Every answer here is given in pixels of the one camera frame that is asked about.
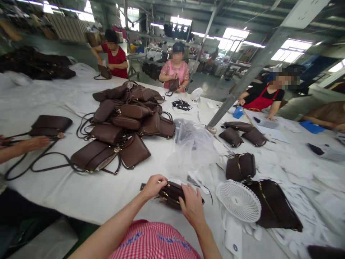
plastic bag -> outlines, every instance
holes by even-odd
[[[5,71],[5,75],[7,75],[16,85],[19,86],[26,86],[33,82],[33,80],[23,73],[16,73],[13,71]]]
[[[214,138],[204,126],[185,119],[175,119],[174,123],[174,149],[166,161],[171,176],[185,179],[188,172],[200,171],[218,161]]]

metal pole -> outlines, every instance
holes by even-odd
[[[234,87],[231,94],[225,100],[223,105],[211,119],[207,125],[209,128],[213,128],[225,115],[225,113],[231,108],[238,97],[246,90],[256,75],[263,69],[263,67],[269,62],[273,55],[280,49],[283,43],[289,38],[290,33],[293,31],[291,28],[279,27],[273,36],[268,41],[266,47],[261,51],[260,55],[255,57],[252,65],[248,69],[245,76],[240,80],[236,87]]]

blue container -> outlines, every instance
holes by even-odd
[[[308,131],[314,134],[318,134],[325,130],[319,125],[313,124],[312,121],[303,121],[303,122],[300,122],[299,124],[301,124],[304,128],[306,128]]]
[[[242,115],[243,115],[242,109],[243,109],[243,108],[242,108],[241,106],[238,106],[238,107],[236,108],[236,110],[235,110],[235,112],[234,112],[234,118],[239,119],[239,118],[242,117]]]

gingham shirt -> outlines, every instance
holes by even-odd
[[[201,259],[171,225],[146,220],[134,221],[120,246],[109,259]]]

pile of handbags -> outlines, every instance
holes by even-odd
[[[14,71],[37,80],[74,77],[75,72],[68,68],[69,65],[72,63],[66,56],[45,55],[30,46],[21,47],[0,57],[1,73]]]

